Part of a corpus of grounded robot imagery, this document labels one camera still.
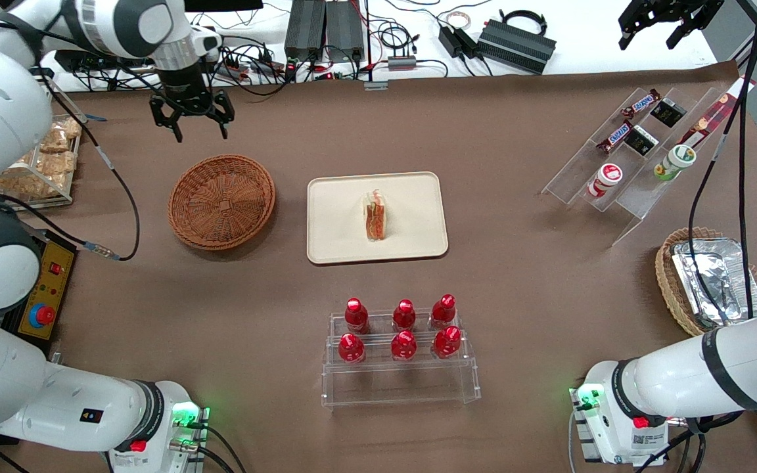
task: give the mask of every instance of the foil container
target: foil container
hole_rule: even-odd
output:
[[[688,251],[688,242],[671,246],[671,259],[695,321],[706,330],[748,320],[746,288],[744,282],[744,258],[740,243],[730,238],[694,240],[694,254],[703,282],[718,306],[710,302],[702,285],[697,280],[694,263]],[[751,281],[753,314],[757,315],[757,284],[752,273]]]

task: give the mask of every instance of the emergency stop button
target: emergency stop button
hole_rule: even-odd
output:
[[[33,328],[42,328],[55,321],[55,309],[40,302],[31,307],[28,321]]]

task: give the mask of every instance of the brown wicker basket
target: brown wicker basket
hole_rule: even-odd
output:
[[[702,227],[694,227],[693,234],[694,238],[719,238],[723,236],[723,233],[719,233],[719,231]],[[688,228],[680,228],[671,233],[664,243],[662,243],[662,246],[656,252],[656,279],[658,287],[662,290],[664,303],[667,304],[670,310],[670,315],[673,315],[676,323],[679,323],[682,329],[685,329],[691,336],[698,336],[703,335],[706,330],[694,318],[688,297],[685,295],[685,288],[682,287],[682,282],[679,281],[679,276],[676,275],[674,262],[670,258],[671,246],[684,242],[687,239]],[[750,264],[749,270],[752,272],[755,284],[757,284],[755,266]]]
[[[259,233],[275,201],[273,180],[261,164],[223,154],[180,177],[168,200],[168,221],[186,245],[225,250]]]

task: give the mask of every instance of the packaged bread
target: packaged bread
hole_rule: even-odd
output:
[[[70,140],[74,140],[81,135],[81,124],[72,117],[61,122],[60,126],[63,128],[63,132],[66,133],[66,138],[69,138]]]
[[[364,196],[364,218],[367,224],[367,238],[371,242],[384,240],[387,227],[387,207],[384,197],[376,189]]]
[[[25,153],[24,156],[17,159],[16,162],[22,162],[22,164],[31,164],[31,159],[34,157],[34,150],[30,150],[29,152]],[[13,174],[13,173],[22,173],[23,169],[21,168],[7,168],[6,170],[2,171],[2,174]]]
[[[62,188],[66,183],[66,174],[55,174],[54,176],[48,176],[48,179]],[[26,194],[32,198],[48,198],[60,194],[56,189],[43,182],[42,179],[34,174],[19,177],[2,176],[0,177],[0,189],[4,192]]]
[[[39,143],[42,152],[65,152],[69,150],[69,138],[66,137],[66,129],[62,123],[51,124],[51,129],[45,138]]]
[[[71,173],[75,170],[75,153],[59,152],[46,153],[40,152],[37,158],[37,170],[46,176],[55,174]]]

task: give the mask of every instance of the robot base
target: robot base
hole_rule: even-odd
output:
[[[605,463],[641,466],[649,456],[667,446],[668,423],[654,428],[635,428],[633,420],[623,413],[612,394],[612,372],[615,361],[602,361],[586,374],[585,383],[577,389],[576,401],[588,402],[594,408],[580,411],[585,416],[592,440]],[[664,464],[664,456],[651,465]]]
[[[202,443],[204,440],[201,440],[201,431],[180,427],[177,423],[208,423],[208,409],[195,405],[180,384],[158,381],[156,386],[165,398],[162,422],[144,451],[108,452],[113,473],[199,473],[202,470],[198,454],[172,451],[168,449],[168,444],[173,439]]]

